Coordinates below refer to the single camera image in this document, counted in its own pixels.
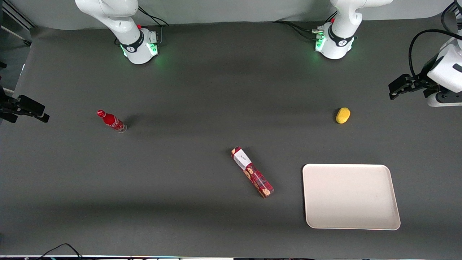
gray table surface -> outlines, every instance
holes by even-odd
[[[462,108],[388,98],[428,28],[438,19],[366,21],[332,61],[286,25],[178,25],[145,65],[109,30],[34,31],[16,94],[51,118],[0,126],[0,254],[67,242],[86,255],[460,259]],[[416,67],[446,40],[422,36]],[[339,125],[343,106],[352,115]],[[269,198],[231,159],[237,145],[274,186]],[[388,166],[401,228],[310,228],[307,163]]]

green led light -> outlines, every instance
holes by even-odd
[[[121,48],[122,51],[123,51],[123,55],[124,55],[125,57],[127,57],[127,54],[125,53],[125,50],[124,50],[124,48],[122,47],[122,44],[120,45],[120,48]]]
[[[157,55],[157,48],[154,47],[155,44],[153,44],[153,43],[146,43],[146,46],[149,48],[149,52],[150,52],[153,56]]]
[[[322,36],[321,39],[318,40],[318,43],[316,44],[316,50],[321,51],[322,47],[324,46],[324,43],[326,42],[326,37]]]

white label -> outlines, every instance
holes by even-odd
[[[233,159],[242,170],[245,170],[247,168],[247,165],[251,163],[250,159],[247,157],[245,152],[242,151],[242,149],[240,149],[234,154]]]

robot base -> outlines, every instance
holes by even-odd
[[[326,23],[324,25],[321,25],[318,27],[318,30],[322,30],[324,32],[327,32],[329,27],[332,25],[332,23]],[[326,58],[332,59],[332,60],[338,60],[343,58],[345,54],[349,50],[351,50],[351,44],[353,43],[354,38],[351,39],[350,42],[346,43],[344,46],[339,47],[335,43],[334,40],[332,40],[327,33],[321,37],[316,42],[316,47],[315,51],[321,52],[322,55],[324,55]]]
[[[157,34],[156,32],[150,31],[146,28],[140,29],[141,33],[144,34],[144,41],[136,52],[128,52],[123,49],[123,54],[128,58],[131,63],[143,64],[150,61],[154,56],[158,54]]]

black band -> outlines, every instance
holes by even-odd
[[[328,34],[329,34],[329,38],[331,38],[338,47],[345,47],[354,37],[354,35],[348,38],[338,37],[332,31],[332,25],[329,26]]]
[[[143,41],[144,41],[144,33],[140,30],[140,37],[138,38],[138,40],[132,44],[120,44],[122,45],[122,47],[124,49],[126,49],[128,52],[132,53],[132,52],[136,52],[136,50],[138,49],[138,47],[141,46],[141,44],[143,44]]]

